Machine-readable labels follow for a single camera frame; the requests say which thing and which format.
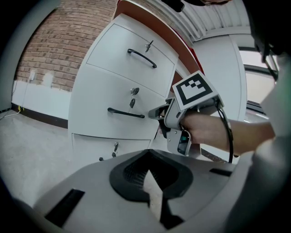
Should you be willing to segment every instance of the black slot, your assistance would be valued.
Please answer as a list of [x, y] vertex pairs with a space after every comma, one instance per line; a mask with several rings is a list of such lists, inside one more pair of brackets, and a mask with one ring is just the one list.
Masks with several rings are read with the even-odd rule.
[[218, 174], [218, 175], [226, 176], [226, 177], [230, 177], [232, 174], [232, 172], [230, 171], [222, 170], [219, 168], [213, 168], [210, 170], [210, 172]]
[[62, 227], [85, 192], [71, 189], [63, 199], [45, 216], [47, 220], [58, 227]]

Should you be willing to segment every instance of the black baseboard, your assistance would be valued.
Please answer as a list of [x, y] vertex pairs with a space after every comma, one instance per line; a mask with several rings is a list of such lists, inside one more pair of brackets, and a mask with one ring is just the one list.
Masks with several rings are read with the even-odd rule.
[[[12, 104], [12, 110], [18, 112], [18, 105]], [[68, 128], [68, 120], [58, 118], [55, 116], [49, 116], [43, 113], [39, 113], [30, 109], [25, 108], [24, 111], [21, 111], [20, 114], [29, 117], [31, 119], [37, 120], [39, 122], [43, 122], [49, 125], [58, 126], [64, 129]]]

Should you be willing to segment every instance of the brick wall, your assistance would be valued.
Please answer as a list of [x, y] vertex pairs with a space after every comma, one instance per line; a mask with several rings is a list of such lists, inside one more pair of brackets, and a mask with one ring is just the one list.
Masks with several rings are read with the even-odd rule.
[[[134, 1], [180, 33], [161, 10], [146, 0]], [[36, 76], [31, 83], [43, 84], [49, 75], [53, 77], [51, 87], [71, 91], [83, 58], [111, 21], [116, 4], [117, 0], [62, 0], [28, 42], [18, 64], [16, 79], [27, 82], [30, 72], [35, 70]]]

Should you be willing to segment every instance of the top drawer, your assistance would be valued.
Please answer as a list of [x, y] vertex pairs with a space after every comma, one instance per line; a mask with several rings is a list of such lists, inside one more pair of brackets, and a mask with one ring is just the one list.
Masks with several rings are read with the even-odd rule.
[[[149, 41], [130, 30], [113, 24], [93, 49], [87, 64], [114, 72], [166, 97], [176, 61], [171, 61], [158, 50], [155, 47], [155, 40], [146, 53], [147, 43]], [[146, 56], [157, 65], [157, 68], [153, 68], [149, 61], [138, 54], [129, 54], [128, 49]]]

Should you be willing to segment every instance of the white baseboard paint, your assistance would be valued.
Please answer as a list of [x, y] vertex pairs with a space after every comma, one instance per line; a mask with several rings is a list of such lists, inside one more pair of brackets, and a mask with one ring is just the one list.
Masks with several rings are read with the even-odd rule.
[[14, 81], [13, 90], [12, 103], [68, 120], [71, 92], [20, 80]]

